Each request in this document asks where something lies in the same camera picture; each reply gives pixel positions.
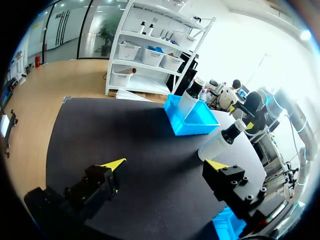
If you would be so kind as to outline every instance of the glass wall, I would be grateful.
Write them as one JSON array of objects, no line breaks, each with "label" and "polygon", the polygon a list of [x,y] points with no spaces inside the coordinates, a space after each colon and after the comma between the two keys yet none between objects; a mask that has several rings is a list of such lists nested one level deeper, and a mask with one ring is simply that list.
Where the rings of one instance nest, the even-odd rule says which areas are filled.
[{"label": "glass wall", "polygon": [[126,6],[126,2],[116,0],[93,0],[83,25],[79,58],[110,57],[112,43]]},{"label": "glass wall", "polygon": [[42,63],[42,46],[44,42],[43,30],[46,27],[51,8],[52,5],[50,5],[44,11],[39,13],[30,26],[27,50],[28,64],[33,64],[35,62],[36,55],[40,55],[40,62]]},{"label": "glass wall", "polygon": [[81,27],[91,0],[62,0],[54,4],[44,43],[44,61],[77,59]]}]

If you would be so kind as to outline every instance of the small white bottle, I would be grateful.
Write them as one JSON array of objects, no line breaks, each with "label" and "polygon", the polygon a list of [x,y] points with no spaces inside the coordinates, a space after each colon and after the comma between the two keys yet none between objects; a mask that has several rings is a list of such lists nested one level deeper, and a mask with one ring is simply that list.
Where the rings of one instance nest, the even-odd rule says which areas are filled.
[{"label": "small white bottle", "polygon": [[151,36],[151,33],[152,33],[153,29],[154,29],[154,25],[150,24],[148,30],[146,31],[146,35],[147,36]]},{"label": "small white bottle", "polygon": [[178,110],[182,117],[186,119],[189,113],[192,111],[194,106],[199,100],[199,94],[206,84],[205,81],[201,80],[199,77],[194,80],[193,84],[184,91],[180,102],[178,104]]},{"label": "small white bottle", "polygon": [[235,138],[247,128],[239,118],[229,128],[219,131],[209,142],[199,148],[198,156],[202,161],[212,160],[233,143]]},{"label": "small white bottle", "polygon": [[140,30],[138,31],[139,34],[142,34],[144,32],[146,26],[146,21],[143,21],[140,25]]}]

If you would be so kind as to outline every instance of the blue tray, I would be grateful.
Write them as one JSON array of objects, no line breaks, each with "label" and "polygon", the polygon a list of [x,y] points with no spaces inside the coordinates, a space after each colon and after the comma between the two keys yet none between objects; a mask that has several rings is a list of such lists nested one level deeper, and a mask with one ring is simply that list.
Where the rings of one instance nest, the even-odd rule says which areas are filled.
[{"label": "blue tray", "polygon": [[198,101],[184,119],[177,108],[180,99],[181,96],[170,94],[164,104],[164,110],[176,136],[210,134],[220,126],[215,115],[203,101]]},{"label": "blue tray", "polygon": [[239,220],[227,206],[214,219],[214,228],[220,240],[237,240],[246,226],[244,220]]}]

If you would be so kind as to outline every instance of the white storage bin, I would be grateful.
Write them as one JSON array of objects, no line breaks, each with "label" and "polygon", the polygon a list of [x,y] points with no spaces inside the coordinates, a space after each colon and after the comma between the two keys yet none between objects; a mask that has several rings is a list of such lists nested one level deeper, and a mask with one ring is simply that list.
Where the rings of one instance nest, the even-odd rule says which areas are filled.
[{"label": "white storage bin", "polygon": [[178,71],[179,67],[185,60],[181,59],[180,57],[174,57],[171,55],[165,55],[161,61],[161,65],[164,69],[168,69],[171,71]]},{"label": "white storage bin", "polygon": [[142,62],[147,65],[158,67],[165,55],[165,53],[153,51],[144,47],[142,54]]},{"label": "white storage bin", "polygon": [[135,60],[138,50],[141,47],[133,42],[119,43],[119,59],[123,60]]},{"label": "white storage bin", "polygon": [[131,74],[123,74],[123,73],[116,73],[112,70],[112,76],[110,80],[111,86],[119,86],[119,87],[126,87],[130,81]]},{"label": "white storage bin", "polygon": [[189,50],[196,41],[195,38],[181,31],[173,31],[173,36],[171,39],[186,50]]}]

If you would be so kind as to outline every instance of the person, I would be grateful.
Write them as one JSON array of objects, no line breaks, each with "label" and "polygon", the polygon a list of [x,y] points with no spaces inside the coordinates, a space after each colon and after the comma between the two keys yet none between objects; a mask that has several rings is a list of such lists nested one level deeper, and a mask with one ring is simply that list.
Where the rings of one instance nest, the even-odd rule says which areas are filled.
[{"label": "person", "polygon": [[222,88],[222,92],[218,100],[219,105],[222,109],[228,112],[230,106],[235,104],[239,100],[239,98],[236,95],[236,91],[238,91],[241,87],[241,82],[238,79],[236,79],[233,81],[232,87],[224,86]]}]

